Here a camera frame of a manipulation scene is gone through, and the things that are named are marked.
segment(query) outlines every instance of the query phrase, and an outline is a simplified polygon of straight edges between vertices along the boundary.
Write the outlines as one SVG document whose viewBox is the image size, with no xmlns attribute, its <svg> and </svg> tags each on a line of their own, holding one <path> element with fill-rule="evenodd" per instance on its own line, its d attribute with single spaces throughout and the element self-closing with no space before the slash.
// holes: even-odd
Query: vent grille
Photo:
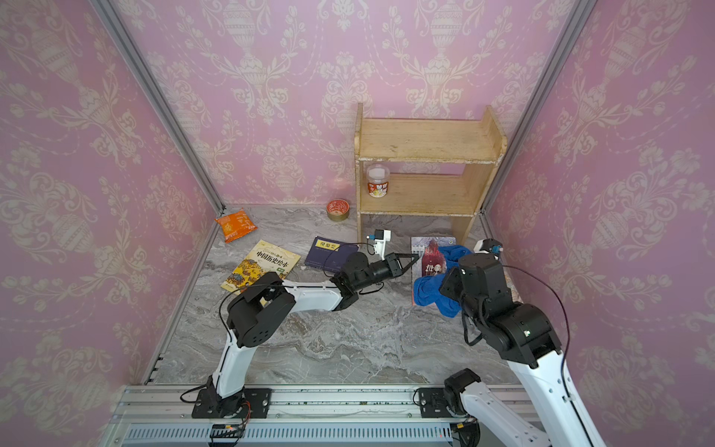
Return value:
<svg viewBox="0 0 715 447">
<path fill-rule="evenodd" d="M 123 445 L 133 443 L 209 441 L 211 424 L 133 423 Z M 225 430 L 213 430 L 213 435 Z M 375 442 L 451 441 L 448 423 L 261 423 L 248 427 L 243 438 L 253 443 L 270 442 Z"/>
</svg>

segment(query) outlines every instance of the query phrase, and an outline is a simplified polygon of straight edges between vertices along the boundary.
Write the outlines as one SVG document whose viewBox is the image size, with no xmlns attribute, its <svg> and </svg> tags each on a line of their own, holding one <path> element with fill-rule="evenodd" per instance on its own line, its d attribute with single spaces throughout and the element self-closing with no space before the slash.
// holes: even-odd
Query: blue towel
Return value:
<svg viewBox="0 0 715 447">
<path fill-rule="evenodd" d="M 467 247 L 462 245 L 449 245 L 447 247 L 439 247 L 439 251 L 447 260 L 447 271 L 452 267 L 456 267 L 459 258 L 472 253 Z M 459 303 L 447 298 L 440 293 L 442 281 L 445 279 L 445 274 L 434 276 L 423 276 L 415 281 L 413 287 L 413 299 L 416 305 L 426 306 L 432 303 L 437 305 L 440 313 L 445 317 L 454 318 L 457 316 L 461 307 Z"/>
</svg>

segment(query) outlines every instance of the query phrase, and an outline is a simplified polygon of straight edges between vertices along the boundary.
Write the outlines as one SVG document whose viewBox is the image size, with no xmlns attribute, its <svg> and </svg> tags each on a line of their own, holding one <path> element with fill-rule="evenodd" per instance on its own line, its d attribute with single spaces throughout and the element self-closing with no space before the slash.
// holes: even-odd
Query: yellow book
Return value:
<svg viewBox="0 0 715 447">
<path fill-rule="evenodd" d="M 221 284 L 221 288 L 236 292 L 241 287 L 255 283 L 268 272 L 276 272 L 283 279 L 299 259 L 300 255 L 260 240 L 233 270 L 231 276 Z"/>
</svg>

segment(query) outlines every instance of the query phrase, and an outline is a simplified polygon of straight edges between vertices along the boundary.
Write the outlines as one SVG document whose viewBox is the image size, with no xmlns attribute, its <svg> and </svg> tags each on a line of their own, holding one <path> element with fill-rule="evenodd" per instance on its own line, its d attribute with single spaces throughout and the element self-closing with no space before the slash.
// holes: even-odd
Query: wooden shelf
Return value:
<svg viewBox="0 0 715 447">
<path fill-rule="evenodd" d="M 357 159 L 467 164 L 498 156 L 479 121 L 364 118 Z"/>
<path fill-rule="evenodd" d="M 360 212 L 416 216 L 471 216 L 474 203 L 465 200 L 461 175 L 392 174 L 388 193 L 373 197 L 367 184 L 360 189 Z"/>
<path fill-rule="evenodd" d="M 506 136 L 487 106 L 481 121 L 363 119 L 357 106 L 355 184 L 357 241 L 362 215 L 451 216 L 452 232 L 464 244 L 506 152 Z M 384 197 L 368 194 L 363 179 L 371 162 L 465 164 L 462 175 L 392 174 Z"/>
</svg>

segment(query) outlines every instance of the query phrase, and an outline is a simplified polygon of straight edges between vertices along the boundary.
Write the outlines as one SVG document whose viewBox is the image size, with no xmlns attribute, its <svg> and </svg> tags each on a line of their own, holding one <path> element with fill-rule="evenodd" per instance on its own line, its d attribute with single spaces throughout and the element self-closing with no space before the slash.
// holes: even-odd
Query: shelf board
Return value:
<svg viewBox="0 0 715 447">
<path fill-rule="evenodd" d="M 360 161 L 496 163 L 481 121 L 363 118 Z"/>
<path fill-rule="evenodd" d="M 373 197 L 367 183 L 360 189 L 362 214 L 473 216 L 475 203 L 467 200 L 460 175 L 392 174 L 388 193 Z"/>
</svg>

